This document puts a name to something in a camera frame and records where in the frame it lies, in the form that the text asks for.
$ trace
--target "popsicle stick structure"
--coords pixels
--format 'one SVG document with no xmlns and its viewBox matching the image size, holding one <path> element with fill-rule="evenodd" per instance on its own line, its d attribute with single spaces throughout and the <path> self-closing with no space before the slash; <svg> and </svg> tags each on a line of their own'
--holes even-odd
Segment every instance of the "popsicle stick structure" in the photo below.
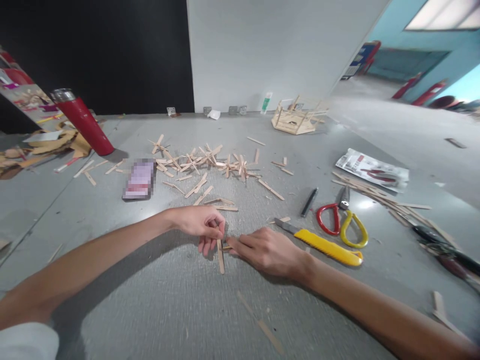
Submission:
<svg viewBox="0 0 480 360">
<path fill-rule="evenodd" d="M 300 98 L 300 95 L 288 105 L 289 100 L 280 100 L 276 107 L 275 115 L 271 119 L 271 124 L 277 130 L 300 135 L 314 132 L 318 123 L 324 123 L 322 115 L 327 113 L 327 108 L 322 107 L 322 101 Z M 297 108 L 298 104 L 303 104 L 302 108 Z"/>
</svg>

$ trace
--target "red fire extinguisher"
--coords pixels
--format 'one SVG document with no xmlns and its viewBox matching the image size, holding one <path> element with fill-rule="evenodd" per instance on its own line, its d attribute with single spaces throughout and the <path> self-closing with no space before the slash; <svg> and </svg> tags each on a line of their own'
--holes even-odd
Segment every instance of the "red fire extinguisher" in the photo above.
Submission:
<svg viewBox="0 0 480 360">
<path fill-rule="evenodd" d="M 80 97 L 68 88 L 54 90 L 51 97 L 98 155 L 113 153 L 114 147 Z"/>
<path fill-rule="evenodd" d="M 421 76 L 422 76 L 422 73 L 419 72 L 414 77 L 411 77 L 410 79 L 408 79 L 405 85 L 403 85 L 391 98 L 400 99 L 407 92 L 408 89 L 413 88 L 418 83 Z"/>
<path fill-rule="evenodd" d="M 417 100 L 415 100 L 411 104 L 415 106 L 421 106 L 425 104 L 425 102 L 433 98 L 436 93 L 438 93 L 441 89 L 443 89 L 447 85 L 447 80 L 448 79 L 443 79 L 442 81 L 437 82 L 435 85 L 432 85 L 431 88 L 425 91 L 422 95 L 420 95 L 420 97 Z"/>
</svg>

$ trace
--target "red scissors handle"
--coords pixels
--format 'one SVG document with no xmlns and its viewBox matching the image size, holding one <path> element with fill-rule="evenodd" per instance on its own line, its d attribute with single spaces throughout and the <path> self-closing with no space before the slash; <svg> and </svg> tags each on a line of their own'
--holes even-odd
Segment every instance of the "red scissors handle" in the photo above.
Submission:
<svg viewBox="0 0 480 360">
<path fill-rule="evenodd" d="M 332 209 L 333 210 L 333 219 L 334 219 L 334 223 L 335 223 L 335 228 L 333 229 L 333 231 L 330 230 L 329 228 L 327 228 L 325 226 L 324 222 L 322 221 L 322 213 L 327 209 Z M 332 235 L 332 236 L 337 236 L 337 235 L 340 234 L 339 207 L 336 203 L 325 205 L 325 206 L 322 206 L 321 208 L 319 208 L 318 211 L 316 212 L 316 220 L 318 221 L 318 225 L 320 225 L 321 229 L 324 232 L 326 232 L 327 234 Z"/>
</svg>

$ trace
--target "white sleeve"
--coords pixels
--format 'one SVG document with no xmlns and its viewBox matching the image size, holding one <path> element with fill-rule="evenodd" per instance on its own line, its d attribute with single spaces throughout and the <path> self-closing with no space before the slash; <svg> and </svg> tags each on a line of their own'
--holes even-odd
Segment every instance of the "white sleeve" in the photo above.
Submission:
<svg viewBox="0 0 480 360">
<path fill-rule="evenodd" d="M 0 331 L 1 360 L 55 360 L 59 336 L 39 322 L 27 322 Z"/>
</svg>

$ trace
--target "yellow box cutter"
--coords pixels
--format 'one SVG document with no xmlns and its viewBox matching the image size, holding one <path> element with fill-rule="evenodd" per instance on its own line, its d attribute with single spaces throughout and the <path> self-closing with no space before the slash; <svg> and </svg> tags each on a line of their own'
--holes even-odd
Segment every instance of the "yellow box cutter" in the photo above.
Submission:
<svg viewBox="0 0 480 360">
<path fill-rule="evenodd" d="M 360 266 L 364 261 L 364 257 L 360 251 L 350 251 L 338 246 L 334 242 L 330 242 L 314 233 L 295 227 L 288 222 L 284 222 L 279 218 L 275 218 L 275 224 L 283 230 L 293 234 L 297 239 L 310 245 L 312 248 L 321 251 L 325 255 L 349 266 Z"/>
</svg>

